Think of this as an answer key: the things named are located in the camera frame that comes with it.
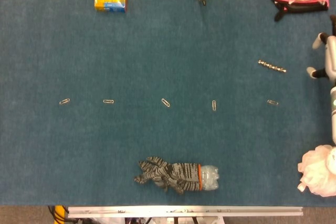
blue table surface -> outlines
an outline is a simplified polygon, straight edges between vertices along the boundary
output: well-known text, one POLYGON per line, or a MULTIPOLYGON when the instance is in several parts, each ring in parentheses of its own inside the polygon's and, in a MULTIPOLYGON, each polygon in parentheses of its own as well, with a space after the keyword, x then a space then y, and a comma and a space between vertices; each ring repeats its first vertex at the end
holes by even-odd
POLYGON ((297 189, 332 144, 330 83, 306 67, 336 0, 278 23, 271 0, 207 1, 0 0, 0 204, 336 206, 297 189), (139 185, 147 156, 216 165, 219 189, 139 185))

plastic bottle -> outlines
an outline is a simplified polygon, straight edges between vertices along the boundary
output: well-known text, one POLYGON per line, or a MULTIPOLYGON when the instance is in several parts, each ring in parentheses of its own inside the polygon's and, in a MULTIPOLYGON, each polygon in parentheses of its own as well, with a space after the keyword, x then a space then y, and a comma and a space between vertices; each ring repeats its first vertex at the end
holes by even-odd
POLYGON ((218 168, 213 165, 204 165, 201 167, 202 190, 216 190, 218 188, 219 174, 218 168))

floor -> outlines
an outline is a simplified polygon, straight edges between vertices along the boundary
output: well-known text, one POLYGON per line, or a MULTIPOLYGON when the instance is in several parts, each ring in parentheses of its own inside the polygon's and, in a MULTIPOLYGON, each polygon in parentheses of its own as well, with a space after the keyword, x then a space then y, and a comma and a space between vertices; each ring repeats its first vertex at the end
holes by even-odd
MULTIPOLYGON (((336 224, 336 208, 305 208, 303 217, 232 217, 226 224, 336 224)), ((53 224, 47 207, 0 206, 0 224, 53 224)))

silver paper clip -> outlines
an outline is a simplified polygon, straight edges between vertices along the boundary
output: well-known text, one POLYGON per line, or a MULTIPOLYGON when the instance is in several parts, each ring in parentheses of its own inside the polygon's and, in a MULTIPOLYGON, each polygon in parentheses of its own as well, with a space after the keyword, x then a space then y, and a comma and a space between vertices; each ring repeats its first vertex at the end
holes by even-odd
POLYGON ((216 100, 212 101, 212 110, 216 111, 216 100))
POLYGON ((162 101, 163 104, 166 105, 168 108, 170 107, 170 104, 169 104, 164 98, 162 98, 161 101, 162 101))
POLYGON ((103 103, 107 103, 107 104, 114 104, 114 100, 103 100, 103 103))
POLYGON ((277 101, 273 101, 273 100, 267 100, 267 103, 274 105, 274 106, 278 106, 279 103, 277 101))
POLYGON ((69 98, 60 101, 60 102, 59 102, 59 105, 64 105, 64 104, 67 104, 68 102, 70 102, 70 99, 69 99, 69 98))

gray striped glove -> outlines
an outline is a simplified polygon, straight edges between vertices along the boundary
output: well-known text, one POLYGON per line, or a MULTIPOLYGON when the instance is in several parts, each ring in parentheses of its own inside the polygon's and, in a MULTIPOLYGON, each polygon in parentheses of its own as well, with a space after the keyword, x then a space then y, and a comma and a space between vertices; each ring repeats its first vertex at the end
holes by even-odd
POLYGON ((200 167, 194 163, 169 164, 160 157, 148 157, 147 161, 139 162, 143 174, 134 178, 140 184, 149 179, 167 191, 168 187, 174 188, 179 194, 185 190, 198 191, 202 189, 200 182, 200 167))

